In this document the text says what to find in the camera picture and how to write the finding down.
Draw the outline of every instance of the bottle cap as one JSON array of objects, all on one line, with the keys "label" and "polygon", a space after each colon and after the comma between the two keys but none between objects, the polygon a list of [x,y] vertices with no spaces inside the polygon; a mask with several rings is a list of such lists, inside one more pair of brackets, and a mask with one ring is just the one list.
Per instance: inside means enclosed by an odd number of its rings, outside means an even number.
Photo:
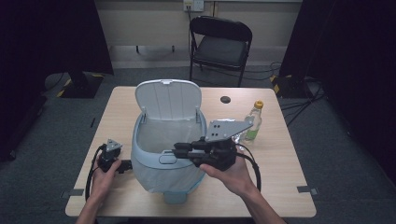
[{"label": "bottle cap", "polygon": [[258,108],[258,109],[262,109],[262,106],[264,105],[264,103],[262,101],[256,101],[254,102],[254,107]]}]

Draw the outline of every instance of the black folding chair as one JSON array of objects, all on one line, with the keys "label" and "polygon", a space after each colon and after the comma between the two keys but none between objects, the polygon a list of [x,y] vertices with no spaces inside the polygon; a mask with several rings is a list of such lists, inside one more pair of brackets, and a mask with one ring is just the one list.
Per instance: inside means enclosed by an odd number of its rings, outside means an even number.
[{"label": "black folding chair", "polygon": [[191,20],[191,62],[190,81],[194,63],[240,71],[238,87],[241,86],[245,66],[248,60],[253,34],[240,21],[224,20],[216,17],[200,16]]}]

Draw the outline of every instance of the black curtain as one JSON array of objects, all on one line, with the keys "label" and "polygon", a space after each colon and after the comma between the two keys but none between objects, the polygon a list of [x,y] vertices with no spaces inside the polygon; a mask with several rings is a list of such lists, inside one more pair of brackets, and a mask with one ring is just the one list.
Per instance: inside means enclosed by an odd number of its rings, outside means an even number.
[{"label": "black curtain", "polygon": [[287,73],[322,80],[352,137],[394,183],[395,27],[394,0],[304,0],[282,63]]},{"label": "black curtain", "polygon": [[93,0],[9,0],[2,1],[0,13],[0,156],[5,156],[26,129],[19,127],[26,126],[22,121],[34,117],[27,113],[48,75],[113,74],[113,69]]}]

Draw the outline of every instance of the flip lid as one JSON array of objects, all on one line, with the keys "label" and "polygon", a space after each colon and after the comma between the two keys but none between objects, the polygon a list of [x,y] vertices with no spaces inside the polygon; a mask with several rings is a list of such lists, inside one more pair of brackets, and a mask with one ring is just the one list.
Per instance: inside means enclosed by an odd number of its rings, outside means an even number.
[{"label": "flip lid", "polygon": [[149,119],[195,119],[202,100],[201,90],[195,83],[178,79],[142,82],[134,94]]}]

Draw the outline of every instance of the wooden table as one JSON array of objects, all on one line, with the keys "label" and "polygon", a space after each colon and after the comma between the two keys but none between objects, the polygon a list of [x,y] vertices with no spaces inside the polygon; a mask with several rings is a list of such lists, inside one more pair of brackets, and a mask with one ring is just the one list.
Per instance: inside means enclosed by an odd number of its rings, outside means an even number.
[{"label": "wooden table", "polygon": [[[140,114],[134,97],[135,87],[113,90],[91,147],[78,176],[75,189],[85,189],[94,151],[108,138],[123,144],[120,159],[129,160],[134,123]],[[243,120],[256,100],[263,100],[262,127],[254,142],[245,144],[253,153],[262,173],[262,195],[282,217],[313,217],[316,208],[306,186],[290,134],[278,101],[270,89],[201,88],[201,110],[206,121],[214,119]],[[223,104],[221,96],[231,102]],[[247,161],[251,178],[256,180]],[[84,196],[71,196],[65,212],[77,217],[85,203]],[[242,200],[215,178],[206,176],[184,204],[163,202],[160,193],[149,193],[134,177],[133,171],[117,174],[113,189],[104,201],[101,217],[250,217]]]}]

